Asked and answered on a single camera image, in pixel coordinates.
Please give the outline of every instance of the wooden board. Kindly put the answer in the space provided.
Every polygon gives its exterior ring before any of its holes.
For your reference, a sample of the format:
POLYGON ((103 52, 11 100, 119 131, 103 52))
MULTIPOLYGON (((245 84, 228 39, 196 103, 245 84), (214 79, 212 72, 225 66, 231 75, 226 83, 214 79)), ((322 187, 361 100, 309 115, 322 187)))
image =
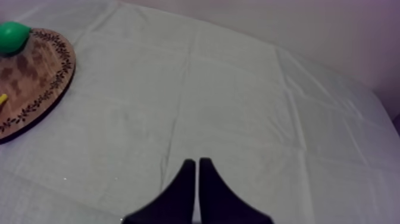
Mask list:
POLYGON ((63 97, 75 69, 71 44, 51 30, 32 29, 23 49, 0 56, 0 143, 15 138, 44 118, 63 97))

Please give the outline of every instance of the bed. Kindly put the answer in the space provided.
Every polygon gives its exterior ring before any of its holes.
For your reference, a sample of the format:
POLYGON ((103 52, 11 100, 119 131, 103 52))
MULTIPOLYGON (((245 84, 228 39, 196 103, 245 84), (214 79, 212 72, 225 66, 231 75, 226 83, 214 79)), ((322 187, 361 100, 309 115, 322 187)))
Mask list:
POLYGON ((399 137, 348 77, 121 2, 41 4, 18 20, 63 34, 77 66, 47 118, 0 146, 0 223, 120 223, 200 157, 277 224, 400 222, 399 137))

